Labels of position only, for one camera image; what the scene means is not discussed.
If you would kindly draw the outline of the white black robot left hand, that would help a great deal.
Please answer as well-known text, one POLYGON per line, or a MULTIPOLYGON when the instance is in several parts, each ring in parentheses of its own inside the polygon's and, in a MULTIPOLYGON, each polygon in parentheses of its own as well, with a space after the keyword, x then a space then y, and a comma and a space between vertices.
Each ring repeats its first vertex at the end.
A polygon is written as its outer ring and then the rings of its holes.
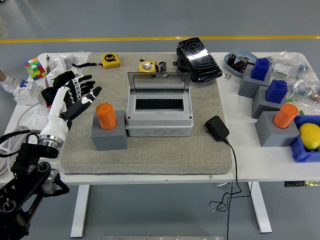
POLYGON ((76 76, 71 70, 54 78, 51 87, 41 92, 50 107, 48 123, 39 135, 42 145, 62 146, 72 120, 86 111, 97 98, 102 88, 95 87, 91 75, 76 76))

